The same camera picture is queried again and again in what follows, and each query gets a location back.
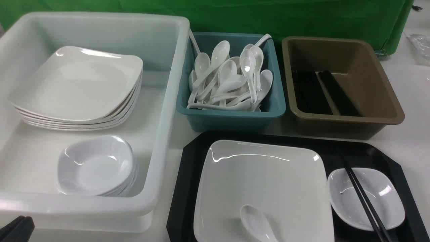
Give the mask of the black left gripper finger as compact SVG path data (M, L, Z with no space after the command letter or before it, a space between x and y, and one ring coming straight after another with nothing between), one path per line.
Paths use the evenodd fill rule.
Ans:
M6 237L15 227L23 220L25 216L18 216L13 221L6 224L0 229L0 237Z

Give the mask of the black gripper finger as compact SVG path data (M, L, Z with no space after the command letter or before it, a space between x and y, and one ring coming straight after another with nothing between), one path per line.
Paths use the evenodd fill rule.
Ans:
M25 216L16 227L6 237L3 238L4 242L27 242L35 228L33 218Z

